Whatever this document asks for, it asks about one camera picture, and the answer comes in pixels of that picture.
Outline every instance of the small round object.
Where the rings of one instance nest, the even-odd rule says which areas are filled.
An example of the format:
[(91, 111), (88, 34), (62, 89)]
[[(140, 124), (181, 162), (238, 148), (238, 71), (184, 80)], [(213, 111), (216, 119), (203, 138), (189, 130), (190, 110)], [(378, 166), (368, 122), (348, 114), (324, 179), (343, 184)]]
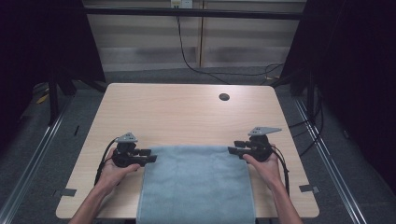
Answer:
[(227, 93), (222, 93), (222, 94), (219, 95), (219, 98), (222, 101), (228, 101), (228, 100), (230, 100), (230, 95), (227, 94)]

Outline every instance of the wire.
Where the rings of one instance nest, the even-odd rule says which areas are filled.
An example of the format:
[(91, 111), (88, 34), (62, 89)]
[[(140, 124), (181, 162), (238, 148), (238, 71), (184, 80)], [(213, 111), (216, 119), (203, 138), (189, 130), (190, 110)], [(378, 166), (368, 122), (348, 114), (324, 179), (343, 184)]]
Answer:
[[(318, 93), (318, 101), (317, 101), (317, 106), (316, 106), (316, 111), (315, 111), (315, 114), (314, 114), (314, 118), (318, 115), (318, 113), (320, 112), (321, 109), (322, 109), (322, 97), (319, 96), (319, 93)], [(294, 128), (294, 127), (300, 126), (302, 124), (307, 123), (308, 121), (309, 121), (308, 119), (305, 119), (305, 120), (303, 120), (301, 122), (298, 122), (298, 123), (295, 123), (295, 124), (291, 124), (291, 125), (289, 125), (289, 128)]]
[(302, 157), (320, 138), (320, 135), (323, 131), (323, 127), (324, 127), (324, 116), (323, 116), (323, 109), (320, 109), (320, 116), (321, 116), (321, 121), (320, 121), (320, 129), (318, 131), (318, 134), (315, 136), (314, 141), (300, 154), (300, 157)]
[(98, 169), (97, 169), (97, 171), (96, 171), (95, 182), (94, 182), (94, 184), (93, 184), (94, 186), (95, 186), (96, 183), (99, 181), (99, 178), (100, 178), (100, 175), (102, 174), (102, 169), (103, 169), (103, 167), (105, 166), (105, 163), (106, 163), (108, 160), (113, 159), (113, 157), (111, 157), (111, 158), (105, 160), (108, 150), (110, 149), (111, 145), (113, 145), (113, 143), (116, 141), (116, 139), (117, 139), (117, 138), (113, 139), (113, 140), (108, 144), (108, 146), (107, 146), (107, 148), (106, 148), (106, 150), (105, 150), (105, 153), (103, 154), (102, 160), (101, 160), (101, 162), (100, 162), (100, 164), (99, 164), (99, 167), (98, 167)]
[(301, 72), (303, 72), (305, 69), (306, 69), (306, 68), (297, 69), (297, 70), (291, 72), (288, 76), (282, 77), (282, 78), (278, 79), (277, 81), (271, 83), (269, 86), (271, 86), (272, 88), (276, 88), (276, 87), (278, 87), (278, 86), (288, 84), (288, 83), (291, 82), (291, 80), (292, 80), (294, 77), (297, 77), (297, 76), (298, 76)]
[(305, 129), (304, 131), (302, 131), (301, 133), (297, 133), (296, 135), (293, 135), (292, 138), (298, 137), (300, 135), (305, 134), (306, 132), (308, 132), (308, 129)]
[(276, 150), (273, 151), (274, 154), (276, 154), (276, 156), (280, 160), (280, 163), (282, 163), (283, 173), (285, 175), (285, 188), (286, 188), (286, 192), (290, 196), (289, 170), (288, 170), (288, 167), (286, 166), (286, 161), (285, 161), (285, 158), (282, 155), (282, 152), (277, 147), (274, 147), (274, 148), (276, 149)]
[[(257, 74), (223, 73), (223, 72), (204, 72), (204, 71), (197, 70), (197, 69), (195, 69), (195, 68), (192, 68), (192, 67), (189, 65), (189, 63), (187, 62), (187, 60), (186, 60), (186, 55), (185, 55), (185, 53), (184, 53), (184, 48), (183, 48), (183, 41), (182, 41), (182, 38), (181, 38), (181, 28), (180, 28), (180, 17), (179, 17), (179, 16), (177, 16), (177, 29), (178, 29), (178, 37), (179, 37), (179, 40), (180, 40), (181, 54), (182, 54), (182, 56), (183, 56), (184, 63), (190, 68), (190, 70), (192, 70), (192, 71), (194, 71), (194, 72), (196, 72), (196, 73), (199, 73), (199, 74), (204, 74), (204, 75), (211, 76), (211, 77), (213, 77), (213, 78), (215, 78), (215, 79), (217, 79), (217, 80), (219, 80), (220, 82), (223, 82), (223, 83), (225, 83), (225, 84), (231, 85), (231, 84), (228, 83), (227, 81), (222, 80), (221, 78), (216, 77), (216, 76), (214, 76), (214, 75), (228, 75), (228, 76), (242, 76), (242, 77), (257, 77), (257, 76), (263, 76), (263, 75), (265, 75), (265, 80), (264, 80), (264, 82), (265, 82), (265, 81), (268, 79), (268, 74), (269, 74), (269, 73), (271, 73), (272, 71), (276, 70), (279, 66), (284, 65), (283, 63), (272, 63), (272, 64), (268, 64), (267, 66), (265, 66), (264, 72), (257, 73)], [(270, 67), (270, 66), (274, 66), (274, 68), (271, 69), (271, 70), (269, 70), (269, 71), (267, 71), (267, 70), (268, 70), (268, 67)]]

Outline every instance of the floor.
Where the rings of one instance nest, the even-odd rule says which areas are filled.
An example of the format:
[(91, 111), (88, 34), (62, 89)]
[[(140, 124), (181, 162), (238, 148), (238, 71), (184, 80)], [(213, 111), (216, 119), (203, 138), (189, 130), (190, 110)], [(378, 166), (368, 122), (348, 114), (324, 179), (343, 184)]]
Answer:
[[(233, 76), (226, 74), (213, 75), (214, 72), (258, 74), (262, 67), (235, 67), (235, 68), (207, 68), (206, 72), (212, 75), (197, 74), (189, 69), (166, 69), (148, 71), (129, 71), (106, 73), (107, 83), (111, 82), (153, 82), (153, 83), (202, 83), (202, 84), (238, 84), (238, 85), (265, 85), (265, 76)], [(270, 74), (275, 78), (278, 73)], [(62, 123), (56, 130), (54, 138), (48, 142), (41, 160), (35, 160), (35, 173), (31, 174), (31, 181), (27, 183), (25, 192), (11, 212), (6, 216), (5, 205), (12, 196), (21, 177), (26, 174), (25, 168), (32, 158), (35, 158), (36, 148), (40, 144), (48, 127), (50, 117), (49, 101), (36, 104), (45, 87), (37, 87), (34, 99), (25, 111), (18, 134), (11, 140), (7, 150), (3, 150), (0, 157), (0, 218), (8, 217), (8, 223), (66, 223), (56, 217), (55, 210), (59, 197), (54, 192), (64, 189), (68, 177), (91, 127), (94, 115), (101, 102), (103, 94), (92, 90), (88, 86), (76, 82), (78, 92), (73, 97), (60, 94), (60, 108), (68, 105), (64, 111)], [(288, 85), (276, 88), (276, 95), (282, 106), (288, 124), (301, 122), (302, 115), (296, 105), (296, 97), (290, 95)], [(305, 95), (297, 97), (304, 101)], [(394, 223), (396, 220), (396, 198), (382, 181), (376, 171), (363, 158), (359, 147), (353, 139), (347, 138), (345, 128), (326, 106), (322, 104), (323, 118), (318, 113), (316, 125), (318, 129), (323, 125), (321, 137), (325, 142), (331, 158), (344, 178), (351, 195), (357, 202), (365, 221), (355, 223)], [(295, 145), (300, 153), (305, 151), (313, 142), (304, 124), (290, 128), (294, 136)], [(348, 213), (346, 202), (340, 196), (339, 189), (329, 174), (317, 145), (311, 147), (302, 157), (306, 175), (310, 184), (318, 188), (315, 194), (320, 214), (315, 218), (305, 218), (305, 223), (354, 223)], [(95, 223), (123, 223), (124, 220), (95, 220)], [(269, 223), (270, 220), (260, 220), (260, 223)]]

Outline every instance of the wooden table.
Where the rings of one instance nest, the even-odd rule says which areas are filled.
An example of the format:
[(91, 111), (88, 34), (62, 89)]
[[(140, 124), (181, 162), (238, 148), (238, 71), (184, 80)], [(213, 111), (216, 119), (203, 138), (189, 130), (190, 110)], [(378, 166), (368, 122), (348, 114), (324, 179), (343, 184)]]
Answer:
[[(228, 101), (219, 95), (227, 93)], [(132, 132), (138, 148), (159, 145), (232, 146), (234, 140), (248, 140), (256, 126), (283, 131), (268, 134), (282, 151), (290, 170), (290, 197), (301, 217), (316, 217), (318, 206), (307, 185), (304, 167), (297, 154), (288, 124), (274, 89), (263, 86), (120, 84), (108, 86), (85, 144), (70, 176), (56, 215), (70, 218), (92, 188), (96, 169), (108, 143)], [(277, 217), (270, 190), (249, 165), (257, 217)], [(129, 174), (105, 198), (98, 217), (135, 218), (144, 168)]]

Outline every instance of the towel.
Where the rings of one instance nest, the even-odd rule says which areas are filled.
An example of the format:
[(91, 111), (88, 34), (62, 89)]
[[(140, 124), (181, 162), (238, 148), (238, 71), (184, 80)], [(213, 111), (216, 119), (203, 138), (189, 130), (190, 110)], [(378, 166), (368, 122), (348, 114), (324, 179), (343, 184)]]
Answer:
[(253, 224), (255, 208), (245, 161), (222, 146), (151, 147), (138, 224)]

